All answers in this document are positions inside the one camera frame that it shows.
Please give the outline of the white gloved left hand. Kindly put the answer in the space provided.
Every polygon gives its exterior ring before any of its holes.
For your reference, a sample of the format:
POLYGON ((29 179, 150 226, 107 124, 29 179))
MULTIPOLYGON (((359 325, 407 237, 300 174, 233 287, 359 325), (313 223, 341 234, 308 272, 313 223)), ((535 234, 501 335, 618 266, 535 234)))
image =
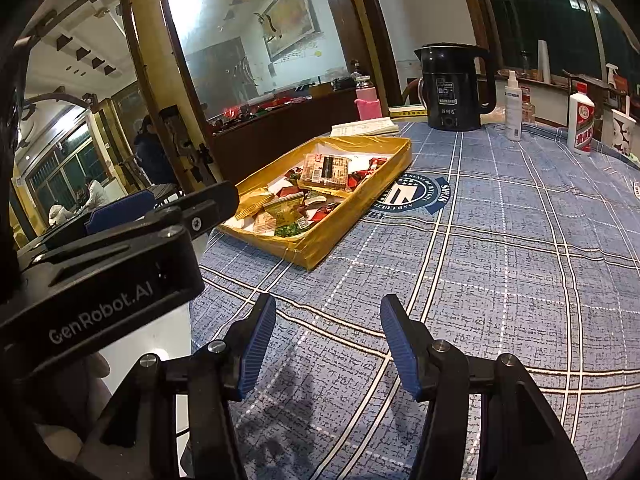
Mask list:
POLYGON ((29 415, 49 450, 74 462, 111 399, 104 378, 110 364, 100 352, 66 368, 42 374, 25 387, 29 415))

